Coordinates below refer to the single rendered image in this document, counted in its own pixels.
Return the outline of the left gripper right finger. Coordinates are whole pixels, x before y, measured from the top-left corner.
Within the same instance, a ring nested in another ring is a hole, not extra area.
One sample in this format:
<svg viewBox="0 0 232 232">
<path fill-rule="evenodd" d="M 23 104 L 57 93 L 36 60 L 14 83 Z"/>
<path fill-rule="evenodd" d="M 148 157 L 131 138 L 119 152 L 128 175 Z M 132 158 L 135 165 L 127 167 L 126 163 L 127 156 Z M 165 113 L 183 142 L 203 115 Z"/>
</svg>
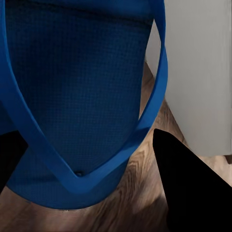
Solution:
<svg viewBox="0 0 232 232">
<path fill-rule="evenodd" d="M 171 133 L 153 135 L 173 231 L 232 232 L 232 187 Z"/>
</svg>

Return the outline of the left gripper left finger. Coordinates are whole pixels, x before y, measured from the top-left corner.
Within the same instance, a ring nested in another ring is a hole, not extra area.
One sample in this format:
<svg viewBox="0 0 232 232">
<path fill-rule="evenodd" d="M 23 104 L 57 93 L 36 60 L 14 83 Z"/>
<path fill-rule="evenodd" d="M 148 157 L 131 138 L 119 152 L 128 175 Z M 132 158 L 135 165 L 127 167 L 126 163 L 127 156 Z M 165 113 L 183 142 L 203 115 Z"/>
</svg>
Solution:
<svg viewBox="0 0 232 232">
<path fill-rule="evenodd" d="M 0 194 L 28 146 L 18 130 L 0 136 Z"/>
</svg>

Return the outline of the sandal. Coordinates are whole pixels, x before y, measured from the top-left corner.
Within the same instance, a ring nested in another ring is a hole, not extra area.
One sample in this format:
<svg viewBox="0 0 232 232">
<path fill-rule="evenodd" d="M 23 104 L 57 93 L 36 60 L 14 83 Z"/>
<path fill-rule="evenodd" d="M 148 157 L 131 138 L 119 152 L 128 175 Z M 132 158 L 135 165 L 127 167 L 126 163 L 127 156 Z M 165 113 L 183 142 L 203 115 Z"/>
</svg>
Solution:
<svg viewBox="0 0 232 232">
<path fill-rule="evenodd" d="M 139 118 L 154 20 L 160 60 Z M 106 199 L 165 96 L 165 33 L 164 0 L 0 0 L 0 136 L 29 145 L 6 187 L 60 210 Z"/>
</svg>

